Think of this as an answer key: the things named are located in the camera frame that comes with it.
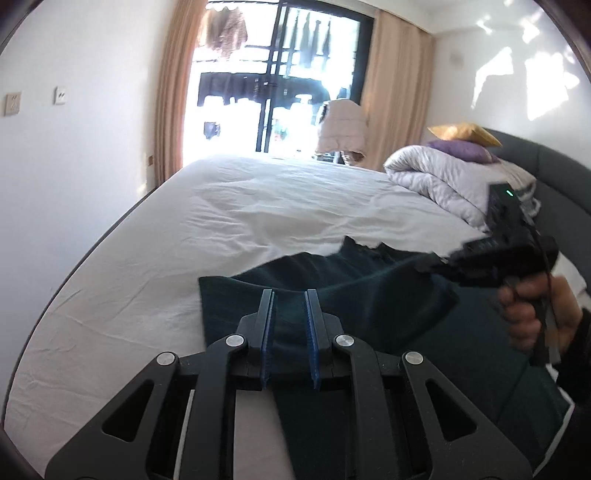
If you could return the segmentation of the right hand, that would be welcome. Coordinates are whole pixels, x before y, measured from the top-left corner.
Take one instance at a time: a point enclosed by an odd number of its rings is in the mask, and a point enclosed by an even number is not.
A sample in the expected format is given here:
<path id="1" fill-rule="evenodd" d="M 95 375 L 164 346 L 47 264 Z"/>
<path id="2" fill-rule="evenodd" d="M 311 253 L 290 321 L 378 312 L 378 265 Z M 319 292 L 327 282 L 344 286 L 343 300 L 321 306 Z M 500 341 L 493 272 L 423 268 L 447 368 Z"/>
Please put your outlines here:
<path id="1" fill-rule="evenodd" d="M 511 344 L 529 353 L 542 331 L 542 322 L 533 302 L 546 297 L 554 309 L 560 352 L 564 353 L 575 338 L 583 311 L 564 276 L 539 274 L 524 279 L 515 287 L 498 290 L 502 317 L 508 324 Z"/>

